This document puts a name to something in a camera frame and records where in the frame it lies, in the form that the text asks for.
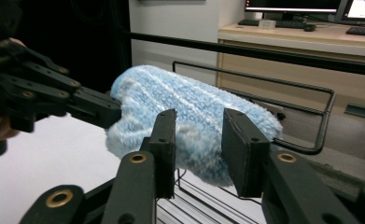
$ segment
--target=black metal linkage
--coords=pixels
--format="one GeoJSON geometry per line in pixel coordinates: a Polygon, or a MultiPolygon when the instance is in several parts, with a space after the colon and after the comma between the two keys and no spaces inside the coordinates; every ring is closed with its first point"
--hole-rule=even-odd
{"type": "Polygon", "coordinates": [[[143,40],[166,45],[174,45],[192,49],[203,49],[222,52],[280,63],[293,63],[298,65],[324,68],[329,70],[365,75],[365,63],[338,60],[333,58],[309,56],[296,53],[287,53],[266,49],[253,49],[247,47],[227,46],[218,43],[210,43],[197,40],[166,37],[160,35],[145,35],[124,31],[123,34],[131,39],[143,40]]]}
{"type": "Polygon", "coordinates": [[[359,224],[310,164],[297,154],[273,151],[264,165],[262,210],[269,224],[359,224]]]}
{"type": "Polygon", "coordinates": [[[120,162],[102,224],[156,223],[155,157],[131,152],[120,162]]]}
{"type": "Polygon", "coordinates": [[[221,155],[238,196],[259,198],[271,142],[246,114],[229,108],[223,112],[221,139],[221,155]]]}
{"type": "Polygon", "coordinates": [[[322,88],[322,87],[317,87],[317,86],[312,86],[312,85],[307,85],[307,84],[301,84],[301,83],[297,83],[297,82],[285,81],[285,80],[277,79],[277,78],[260,77],[260,76],[250,75],[247,73],[235,72],[235,71],[231,71],[231,70],[220,69],[220,68],[211,67],[211,66],[207,66],[207,65],[203,65],[203,64],[196,64],[196,63],[173,62],[173,72],[175,72],[177,64],[206,69],[206,70],[210,70],[210,71],[214,71],[214,72],[227,73],[227,74],[231,74],[231,75],[235,75],[235,76],[239,76],[239,77],[255,78],[255,79],[259,79],[259,80],[263,80],[263,81],[278,83],[281,85],[292,86],[292,87],[306,89],[306,90],[310,90],[310,91],[321,91],[321,92],[328,94],[329,98],[328,98],[328,101],[326,102],[325,109],[323,111],[319,111],[319,110],[315,110],[313,108],[309,108],[309,107],[305,107],[305,106],[289,104],[286,102],[277,101],[277,100],[270,99],[270,98],[260,97],[258,95],[254,95],[254,94],[250,94],[250,93],[222,88],[225,91],[229,91],[231,93],[245,97],[247,99],[254,99],[254,100],[262,101],[264,103],[280,105],[280,106],[283,106],[286,108],[290,108],[290,109],[294,109],[294,110],[298,110],[298,111],[320,116],[321,121],[319,123],[318,132],[316,134],[316,140],[315,140],[315,144],[313,147],[299,146],[299,145],[296,145],[294,143],[291,143],[291,142],[288,142],[288,141],[285,141],[285,140],[282,140],[279,138],[274,138],[273,143],[280,147],[284,147],[284,148],[287,148],[287,149],[290,149],[290,150],[293,150],[295,152],[299,152],[299,153],[305,154],[305,155],[316,155],[322,151],[322,148],[325,144],[325,136],[326,136],[327,126],[328,126],[328,122],[329,122],[329,118],[330,118],[330,111],[331,111],[331,108],[333,106],[334,99],[335,99],[335,93],[333,90],[327,89],[327,88],[322,88]]]}

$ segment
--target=monitor stand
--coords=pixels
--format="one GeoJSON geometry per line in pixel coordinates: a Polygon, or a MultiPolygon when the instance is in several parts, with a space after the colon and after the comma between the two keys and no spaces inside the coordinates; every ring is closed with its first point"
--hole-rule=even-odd
{"type": "Polygon", "coordinates": [[[282,13],[281,18],[279,17],[279,15],[280,13],[269,13],[269,15],[265,15],[265,17],[272,21],[303,21],[295,19],[295,14],[293,13],[282,13]]]}

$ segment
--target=desk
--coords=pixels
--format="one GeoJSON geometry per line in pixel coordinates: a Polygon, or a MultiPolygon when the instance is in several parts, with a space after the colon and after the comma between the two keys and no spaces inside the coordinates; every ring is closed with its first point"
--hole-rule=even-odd
{"type": "MultiPolygon", "coordinates": [[[[276,28],[260,30],[255,26],[231,24],[218,32],[218,42],[255,49],[271,49],[304,55],[365,62],[365,36],[346,35],[349,26],[318,24],[314,32],[276,28]]],[[[346,72],[278,63],[219,53],[218,67],[299,83],[326,87],[336,92],[324,150],[306,157],[313,162],[324,181],[351,195],[358,193],[356,179],[365,181],[365,118],[345,114],[348,104],[365,106],[365,76],[346,72]]],[[[217,84],[237,91],[254,93],[313,109],[323,110],[325,95],[266,83],[247,77],[218,74],[217,84]]],[[[313,142],[316,121],[302,113],[283,110],[284,139],[294,143],[313,142]]]]}
{"type": "MultiPolygon", "coordinates": [[[[256,26],[237,23],[223,27],[218,32],[220,44],[271,49],[304,55],[322,56],[365,62],[365,36],[346,35],[349,26],[318,24],[314,32],[302,29],[276,28],[260,30],[256,26]]],[[[345,72],[306,67],[295,64],[270,62],[230,54],[219,54],[218,67],[283,80],[311,84],[336,91],[332,113],[344,113],[348,104],[365,106],[365,76],[345,72]]],[[[314,109],[323,109],[324,96],[311,92],[260,83],[243,77],[218,75],[218,85],[238,91],[247,91],[276,98],[314,109]]]]}

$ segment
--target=blue fleece fabric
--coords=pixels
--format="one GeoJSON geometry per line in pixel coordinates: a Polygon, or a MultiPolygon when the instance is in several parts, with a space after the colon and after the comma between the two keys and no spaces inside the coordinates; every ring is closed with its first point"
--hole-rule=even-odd
{"type": "Polygon", "coordinates": [[[121,101],[122,118],[107,130],[109,151],[122,158],[139,150],[143,138],[151,135],[157,115],[174,108],[176,167],[215,186],[232,185],[220,147],[225,107],[247,114],[269,140],[281,138],[282,126],[263,107],[154,66],[124,72],[114,82],[111,96],[121,101]]]}

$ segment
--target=black metal frame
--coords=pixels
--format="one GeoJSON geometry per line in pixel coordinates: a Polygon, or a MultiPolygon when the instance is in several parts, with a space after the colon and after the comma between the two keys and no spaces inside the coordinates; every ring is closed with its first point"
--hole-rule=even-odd
{"type": "Polygon", "coordinates": [[[128,32],[126,30],[123,32],[123,34],[125,35],[126,38],[131,38],[135,40],[143,40],[166,45],[174,45],[190,49],[209,50],[233,55],[240,55],[250,58],[275,61],[280,63],[293,63],[298,65],[365,75],[365,63],[360,63],[360,62],[345,61],[345,60],[338,60],[338,59],[318,57],[318,56],[307,56],[297,53],[286,53],[286,52],[266,50],[266,49],[253,49],[247,47],[227,46],[204,41],[187,40],[182,38],[137,34],[128,32]]]}
{"type": "Polygon", "coordinates": [[[325,92],[326,94],[329,95],[329,98],[326,102],[325,109],[323,111],[319,111],[319,110],[315,110],[315,109],[312,109],[309,107],[293,105],[293,104],[277,101],[277,100],[270,99],[270,98],[260,97],[258,95],[254,95],[254,94],[250,94],[250,93],[246,93],[246,92],[234,91],[234,90],[227,89],[227,88],[221,88],[225,91],[235,93],[235,94],[237,94],[239,96],[243,96],[247,99],[254,99],[254,100],[258,100],[258,101],[261,101],[264,103],[269,103],[272,105],[280,105],[280,106],[283,106],[286,108],[291,108],[291,109],[299,110],[299,111],[306,112],[309,114],[313,114],[316,116],[320,116],[321,121],[319,124],[318,133],[316,135],[315,145],[313,147],[299,146],[299,145],[293,144],[288,141],[284,141],[279,138],[274,138],[273,142],[280,147],[284,147],[284,148],[293,150],[295,152],[299,152],[301,154],[316,155],[321,152],[321,150],[324,146],[324,143],[325,143],[325,135],[326,135],[327,125],[328,125],[329,118],[330,118],[330,111],[333,106],[333,102],[334,102],[334,98],[335,98],[335,93],[333,90],[327,89],[327,88],[322,88],[322,87],[317,87],[317,86],[312,86],[312,85],[307,85],[307,84],[301,84],[301,83],[297,83],[297,82],[285,81],[285,80],[271,78],[271,77],[260,77],[260,76],[250,75],[247,73],[235,72],[235,71],[231,71],[231,70],[225,70],[225,69],[215,68],[215,67],[202,65],[202,64],[194,64],[194,63],[173,62],[173,71],[174,72],[176,72],[177,64],[182,64],[182,65],[186,65],[186,66],[190,66],[190,67],[201,68],[201,69],[215,71],[215,72],[231,74],[231,75],[238,76],[238,77],[255,78],[255,79],[259,79],[259,80],[263,80],[263,81],[297,87],[297,88],[306,89],[306,90],[310,90],[310,91],[325,92]]]}

